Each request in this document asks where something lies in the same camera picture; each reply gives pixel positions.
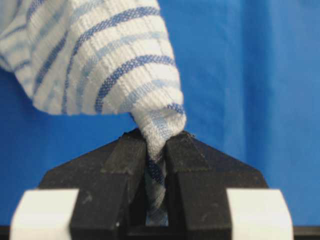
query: blue background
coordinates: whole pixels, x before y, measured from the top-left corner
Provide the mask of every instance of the blue background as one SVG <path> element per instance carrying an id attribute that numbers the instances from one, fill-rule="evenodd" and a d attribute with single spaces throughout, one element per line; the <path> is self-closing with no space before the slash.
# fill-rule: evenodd
<path id="1" fill-rule="evenodd" d="M 260 169 L 295 225 L 320 225 L 320 1 L 159 0 L 186 130 Z M 0 70 L 0 225 L 61 163 L 115 140 L 128 114 L 51 116 Z"/>

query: towel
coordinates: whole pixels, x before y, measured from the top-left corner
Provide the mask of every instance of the towel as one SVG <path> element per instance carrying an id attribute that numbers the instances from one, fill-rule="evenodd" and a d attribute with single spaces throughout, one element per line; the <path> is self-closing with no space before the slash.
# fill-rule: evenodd
<path id="1" fill-rule="evenodd" d="M 147 223 L 168 224 L 162 149 L 186 114 L 157 0 L 2 0 L 0 66 L 49 114 L 130 113 L 147 142 Z"/>

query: black plastic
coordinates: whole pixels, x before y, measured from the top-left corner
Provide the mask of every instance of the black plastic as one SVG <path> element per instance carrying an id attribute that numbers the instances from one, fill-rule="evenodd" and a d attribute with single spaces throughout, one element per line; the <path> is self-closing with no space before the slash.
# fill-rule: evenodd
<path id="1" fill-rule="evenodd" d="M 165 156 L 169 225 L 187 232 L 189 240 L 231 240 L 226 189 L 268 187 L 258 170 L 187 132 L 167 141 Z"/>

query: white pad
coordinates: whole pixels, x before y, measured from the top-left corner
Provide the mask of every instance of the white pad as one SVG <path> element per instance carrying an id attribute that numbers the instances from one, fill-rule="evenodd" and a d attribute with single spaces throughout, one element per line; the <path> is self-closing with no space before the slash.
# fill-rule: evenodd
<path id="1" fill-rule="evenodd" d="M 293 240 L 293 226 L 278 189 L 228 188 L 232 240 Z"/>
<path id="2" fill-rule="evenodd" d="M 11 221 L 10 240 L 71 240 L 78 189 L 26 191 Z"/>

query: fabric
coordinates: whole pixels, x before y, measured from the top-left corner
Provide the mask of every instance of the fabric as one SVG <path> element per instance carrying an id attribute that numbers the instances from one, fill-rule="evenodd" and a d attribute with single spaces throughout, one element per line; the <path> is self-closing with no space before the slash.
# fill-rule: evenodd
<path id="1" fill-rule="evenodd" d="M 149 223 L 166 224 L 162 148 L 186 115 L 156 0 L 3 0 L 0 65 L 49 114 L 129 112 L 147 141 Z"/>

